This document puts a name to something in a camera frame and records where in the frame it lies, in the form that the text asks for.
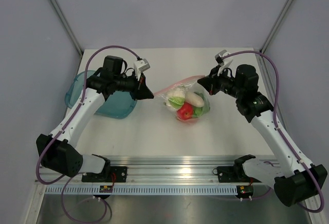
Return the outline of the white cauliflower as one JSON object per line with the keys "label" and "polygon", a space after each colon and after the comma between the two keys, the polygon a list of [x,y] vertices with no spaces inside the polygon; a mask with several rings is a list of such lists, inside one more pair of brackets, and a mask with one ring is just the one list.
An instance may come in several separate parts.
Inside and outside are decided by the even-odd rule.
{"label": "white cauliflower", "polygon": [[185,89],[181,86],[169,90],[166,94],[166,106],[180,109],[185,102]]}

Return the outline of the green lettuce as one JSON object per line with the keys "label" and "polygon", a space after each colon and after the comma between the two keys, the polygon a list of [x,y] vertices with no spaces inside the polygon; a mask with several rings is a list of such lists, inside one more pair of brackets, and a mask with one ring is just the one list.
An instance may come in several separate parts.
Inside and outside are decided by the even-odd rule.
{"label": "green lettuce", "polygon": [[193,107],[192,118],[200,118],[202,115],[210,111],[210,103],[207,96],[205,96],[202,92],[195,92],[195,94],[202,98],[202,100],[204,101],[204,105],[203,107]]}

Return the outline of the white eggplant green stem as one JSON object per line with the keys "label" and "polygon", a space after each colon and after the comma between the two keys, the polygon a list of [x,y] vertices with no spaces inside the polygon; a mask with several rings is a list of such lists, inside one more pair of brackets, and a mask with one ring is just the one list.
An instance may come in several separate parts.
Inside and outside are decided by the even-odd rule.
{"label": "white eggplant green stem", "polygon": [[204,107],[205,103],[202,97],[193,92],[186,92],[185,101],[195,107]]}

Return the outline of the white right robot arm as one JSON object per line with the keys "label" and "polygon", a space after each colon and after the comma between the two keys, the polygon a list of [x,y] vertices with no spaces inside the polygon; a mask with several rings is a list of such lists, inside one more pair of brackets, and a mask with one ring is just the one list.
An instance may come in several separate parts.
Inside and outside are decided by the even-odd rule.
{"label": "white right robot arm", "polygon": [[278,199],[287,207],[300,204],[311,197],[319,196],[324,208],[322,186],[327,177],[323,165],[313,162],[297,147],[278,120],[275,108],[265,95],[259,92],[259,76],[251,65],[240,65],[235,76],[228,76],[227,70],[217,73],[219,67],[197,82],[209,95],[223,92],[233,98],[239,113],[246,118],[263,137],[280,167],[261,163],[254,155],[235,159],[234,177],[239,181],[256,179],[274,190]]}

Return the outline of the red tomato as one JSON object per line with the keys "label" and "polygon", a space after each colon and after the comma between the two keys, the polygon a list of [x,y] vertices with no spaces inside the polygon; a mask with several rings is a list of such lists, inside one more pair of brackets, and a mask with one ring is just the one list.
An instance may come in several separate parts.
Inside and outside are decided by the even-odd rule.
{"label": "red tomato", "polygon": [[182,107],[176,112],[180,120],[189,120],[193,116],[193,106],[185,102]]}

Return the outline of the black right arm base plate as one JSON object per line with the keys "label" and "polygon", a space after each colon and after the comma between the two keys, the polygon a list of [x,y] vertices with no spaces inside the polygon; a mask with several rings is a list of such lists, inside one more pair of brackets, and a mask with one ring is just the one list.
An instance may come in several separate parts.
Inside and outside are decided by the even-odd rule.
{"label": "black right arm base plate", "polygon": [[219,183],[254,183],[259,182],[256,179],[247,176],[238,176],[234,171],[233,166],[218,166],[212,170]]}

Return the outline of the clear pink zip top bag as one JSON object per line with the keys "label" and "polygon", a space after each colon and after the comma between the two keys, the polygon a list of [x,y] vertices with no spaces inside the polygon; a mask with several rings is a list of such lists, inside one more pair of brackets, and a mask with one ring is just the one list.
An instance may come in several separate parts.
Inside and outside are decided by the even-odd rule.
{"label": "clear pink zip top bag", "polygon": [[170,111],[176,120],[196,123],[210,111],[208,94],[198,83],[203,77],[204,75],[196,75],[180,80],[154,93],[154,99]]}

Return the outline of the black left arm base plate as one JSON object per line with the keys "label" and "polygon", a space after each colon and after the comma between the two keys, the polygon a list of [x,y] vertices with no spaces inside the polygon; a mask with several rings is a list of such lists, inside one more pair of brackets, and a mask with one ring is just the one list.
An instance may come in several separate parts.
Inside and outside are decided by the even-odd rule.
{"label": "black left arm base plate", "polygon": [[82,175],[82,182],[87,183],[125,183],[127,178],[126,166],[110,166],[101,173],[86,173]]}

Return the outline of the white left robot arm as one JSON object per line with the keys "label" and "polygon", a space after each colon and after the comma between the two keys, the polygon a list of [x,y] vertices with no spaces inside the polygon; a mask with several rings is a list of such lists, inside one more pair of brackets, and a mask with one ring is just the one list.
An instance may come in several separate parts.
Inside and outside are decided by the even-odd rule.
{"label": "white left robot arm", "polygon": [[134,63],[133,73],[127,76],[122,72],[126,61],[119,57],[107,56],[103,66],[95,73],[84,76],[81,94],[69,114],[49,134],[41,134],[36,140],[39,159],[36,176],[41,179],[40,167],[43,166],[62,177],[73,178],[78,174],[87,174],[100,182],[111,176],[111,162],[99,155],[81,155],[77,142],[95,112],[117,91],[128,92],[133,100],[152,99],[153,93],[146,85],[144,72],[150,68],[146,59]]}

